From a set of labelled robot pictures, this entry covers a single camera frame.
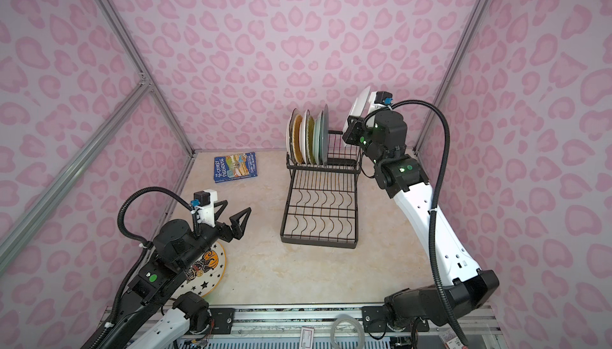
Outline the white plate orange sunburst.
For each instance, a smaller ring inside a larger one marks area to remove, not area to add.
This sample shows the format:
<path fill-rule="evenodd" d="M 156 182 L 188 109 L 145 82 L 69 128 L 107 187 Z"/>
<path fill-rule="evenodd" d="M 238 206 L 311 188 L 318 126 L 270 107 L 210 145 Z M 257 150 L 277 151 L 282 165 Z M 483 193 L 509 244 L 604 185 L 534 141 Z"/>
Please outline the white plate orange sunburst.
<path fill-rule="evenodd" d="M 367 106 L 368 98 L 369 98 L 370 94 L 371 94 L 371 86 L 368 86 L 355 99 L 355 102 L 352 105 L 351 111 L 349 112 L 347 117 L 351 117 L 351 116 L 360 117 L 360 116 L 362 116 L 363 111 L 365 110 L 365 108 Z"/>

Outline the grey blue plate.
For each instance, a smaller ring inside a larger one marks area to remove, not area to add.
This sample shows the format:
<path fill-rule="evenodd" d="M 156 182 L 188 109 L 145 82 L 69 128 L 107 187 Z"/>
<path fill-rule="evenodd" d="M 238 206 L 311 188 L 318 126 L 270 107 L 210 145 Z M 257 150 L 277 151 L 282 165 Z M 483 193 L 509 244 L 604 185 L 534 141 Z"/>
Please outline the grey blue plate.
<path fill-rule="evenodd" d="M 328 105 L 325 105 L 324 110 L 321 116 L 321 124 L 320 124 L 320 153 L 322 164 L 324 166 L 328 165 L 328 131 L 329 131 L 329 112 Z"/>

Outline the yellow green woven plate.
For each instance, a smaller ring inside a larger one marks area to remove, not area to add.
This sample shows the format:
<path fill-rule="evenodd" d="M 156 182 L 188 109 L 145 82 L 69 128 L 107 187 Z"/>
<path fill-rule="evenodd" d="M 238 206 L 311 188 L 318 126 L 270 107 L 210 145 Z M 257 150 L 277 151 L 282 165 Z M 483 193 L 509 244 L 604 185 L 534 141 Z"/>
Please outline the yellow green woven plate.
<path fill-rule="evenodd" d="M 315 121 L 311 115 L 308 115 L 306 119 L 306 153 L 308 158 L 308 164 L 315 163 L 315 157 L 313 152 L 314 127 Z"/>

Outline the white plate green rim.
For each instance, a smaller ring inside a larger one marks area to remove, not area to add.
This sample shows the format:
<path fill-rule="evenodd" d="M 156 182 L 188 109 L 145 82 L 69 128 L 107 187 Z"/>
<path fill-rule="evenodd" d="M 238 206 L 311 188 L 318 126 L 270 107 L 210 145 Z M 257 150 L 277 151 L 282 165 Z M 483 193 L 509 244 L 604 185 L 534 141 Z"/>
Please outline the white plate green rim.
<path fill-rule="evenodd" d="M 302 116 L 302 121 L 301 121 L 301 126 L 300 126 L 300 148 L 301 148 L 303 164 L 309 164 L 308 143 L 307 143 L 308 118 L 309 118 L 309 110 L 306 110 L 304 115 Z"/>

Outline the orange woven bamboo plate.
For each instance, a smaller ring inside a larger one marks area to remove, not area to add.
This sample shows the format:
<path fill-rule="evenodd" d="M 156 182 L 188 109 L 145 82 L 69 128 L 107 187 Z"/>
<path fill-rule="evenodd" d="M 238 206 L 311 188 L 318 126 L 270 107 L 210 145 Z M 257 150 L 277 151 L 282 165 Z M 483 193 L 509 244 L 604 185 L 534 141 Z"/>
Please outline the orange woven bamboo plate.
<path fill-rule="evenodd" d="M 296 114 L 293 117 L 292 123 L 292 149 L 293 149 L 293 160 L 295 164 L 302 164 L 304 162 L 304 158 L 301 152 L 301 122 L 302 116 L 300 114 Z"/>

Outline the star pattern cartoon plate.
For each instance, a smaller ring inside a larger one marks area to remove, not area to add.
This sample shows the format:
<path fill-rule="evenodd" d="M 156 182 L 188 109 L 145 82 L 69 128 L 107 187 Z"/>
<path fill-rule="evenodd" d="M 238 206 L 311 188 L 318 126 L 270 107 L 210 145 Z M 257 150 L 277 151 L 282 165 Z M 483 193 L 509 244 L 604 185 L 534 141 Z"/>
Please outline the star pattern cartoon plate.
<path fill-rule="evenodd" d="M 225 270 L 226 252 L 223 245 L 216 242 L 186 271 L 186 280 L 175 291 L 172 300 L 187 292 L 205 297 L 218 286 Z"/>

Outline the cream floral plate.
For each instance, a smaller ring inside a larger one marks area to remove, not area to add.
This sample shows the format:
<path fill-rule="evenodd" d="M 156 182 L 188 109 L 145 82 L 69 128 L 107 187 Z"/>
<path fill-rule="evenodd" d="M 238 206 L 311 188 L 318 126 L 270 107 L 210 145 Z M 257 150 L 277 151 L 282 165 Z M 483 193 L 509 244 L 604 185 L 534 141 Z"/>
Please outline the cream floral plate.
<path fill-rule="evenodd" d="M 292 126 L 295 116 L 296 116 L 296 108 L 293 109 L 291 115 L 288 118 L 288 124 L 286 128 L 286 137 L 285 137 L 286 150 L 287 150 L 289 162 L 291 164 L 296 164 L 296 158 L 293 152 L 293 126 Z"/>

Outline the mint green flower plate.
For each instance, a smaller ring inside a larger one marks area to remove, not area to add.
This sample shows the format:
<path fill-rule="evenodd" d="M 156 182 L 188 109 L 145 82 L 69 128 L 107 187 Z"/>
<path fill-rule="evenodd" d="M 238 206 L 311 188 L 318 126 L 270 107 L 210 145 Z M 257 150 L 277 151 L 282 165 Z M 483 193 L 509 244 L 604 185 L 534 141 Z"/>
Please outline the mint green flower plate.
<path fill-rule="evenodd" d="M 323 112 L 320 112 L 320 114 L 316 117 L 316 120 L 315 120 L 315 127 L 314 127 L 314 134 L 313 134 L 313 154 L 314 154 L 316 165 L 322 164 L 321 150 L 320 150 L 322 118 L 323 118 Z"/>

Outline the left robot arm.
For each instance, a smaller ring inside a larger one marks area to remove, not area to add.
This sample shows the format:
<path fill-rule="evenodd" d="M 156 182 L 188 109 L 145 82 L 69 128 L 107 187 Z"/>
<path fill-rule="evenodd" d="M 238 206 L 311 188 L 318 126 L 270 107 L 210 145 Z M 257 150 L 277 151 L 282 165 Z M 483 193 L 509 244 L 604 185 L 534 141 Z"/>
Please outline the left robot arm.
<path fill-rule="evenodd" d="M 199 191 L 194 201 L 186 202 L 177 194 L 170 196 L 189 210 L 192 221 L 174 219 L 165 223 L 152 239 L 130 232 L 124 217 L 130 205 L 143 193 L 137 191 L 120 208 L 117 225 L 121 234 L 140 243 L 142 252 L 122 280 L 112 310 L 84 344 L 86 348 L 124 348 L 187 279 L 194 263 L 217 240 L 232 242 L 244 236 L 252 210 L 230 217 L 225 224 L 218 219 L 227 207 L 214 191 Z"/>

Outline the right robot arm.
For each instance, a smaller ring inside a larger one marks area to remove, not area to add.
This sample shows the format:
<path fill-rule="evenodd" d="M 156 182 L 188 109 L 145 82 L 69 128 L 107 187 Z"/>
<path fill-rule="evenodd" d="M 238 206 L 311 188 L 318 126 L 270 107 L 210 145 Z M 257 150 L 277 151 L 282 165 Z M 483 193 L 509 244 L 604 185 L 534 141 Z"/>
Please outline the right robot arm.
<path fill-rule="evenodd" d="M 441 184 L 431 185 L 419 162 L 406 153 L 407 126 L 393 110 L 362 117 L 351 113 L 343 140 L 357 146 L 374 164 L 374 178 L 403 212 L 429 259 L 433 285 L 405 289 L 384 300 L 393 329 L 413 328 L 417 320 L 449 326 L 465 343 L 458 320 L 479 309 L 500 285 L 497 274 L 472 258 L 439 206 Z"/>

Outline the blue treehouse book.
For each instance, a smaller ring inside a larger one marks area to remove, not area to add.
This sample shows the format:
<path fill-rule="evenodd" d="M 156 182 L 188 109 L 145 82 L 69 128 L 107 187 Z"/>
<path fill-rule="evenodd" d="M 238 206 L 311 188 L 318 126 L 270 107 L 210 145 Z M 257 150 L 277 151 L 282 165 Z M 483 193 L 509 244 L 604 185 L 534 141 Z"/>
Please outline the blue treehouse book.
<path fill-rule="evenodd" d="M 215 183 L 226 183 L 234 180 L 253 178 L 257 176 L 258 165 L 255 152 L 215 157 Z"/>

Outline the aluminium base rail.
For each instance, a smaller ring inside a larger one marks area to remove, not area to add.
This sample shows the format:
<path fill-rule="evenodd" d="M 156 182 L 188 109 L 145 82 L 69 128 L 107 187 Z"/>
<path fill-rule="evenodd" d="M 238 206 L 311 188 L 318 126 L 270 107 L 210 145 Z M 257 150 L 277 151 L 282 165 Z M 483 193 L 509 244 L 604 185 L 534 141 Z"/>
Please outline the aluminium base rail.
<path fill-rule="evenodd" d="M 459 348 L 448 326 L 417 321 L 393 329 L 378 304 L 170 305 L 124 348 Z"/>

